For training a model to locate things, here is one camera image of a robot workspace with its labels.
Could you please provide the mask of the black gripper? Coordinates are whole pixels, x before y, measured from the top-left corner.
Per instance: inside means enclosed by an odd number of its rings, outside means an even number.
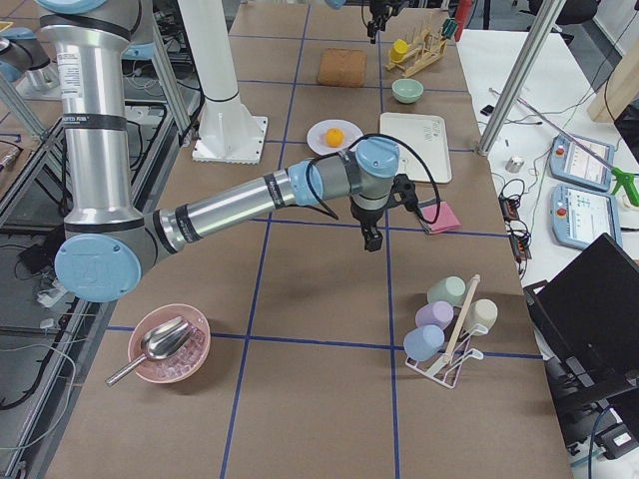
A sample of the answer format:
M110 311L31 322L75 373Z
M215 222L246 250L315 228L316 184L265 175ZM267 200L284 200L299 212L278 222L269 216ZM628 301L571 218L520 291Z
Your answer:
M371 20L367 22L367 37L370 44L375 44L375 23L377 21L377 29L384 31L386 20L391 14L391 2L387 0L369 0L368 9Z
M350 198L350 213L360 223L364 249L380 250L383 235L377 228L377 222L387 210L388 198L369 201L363 198Z

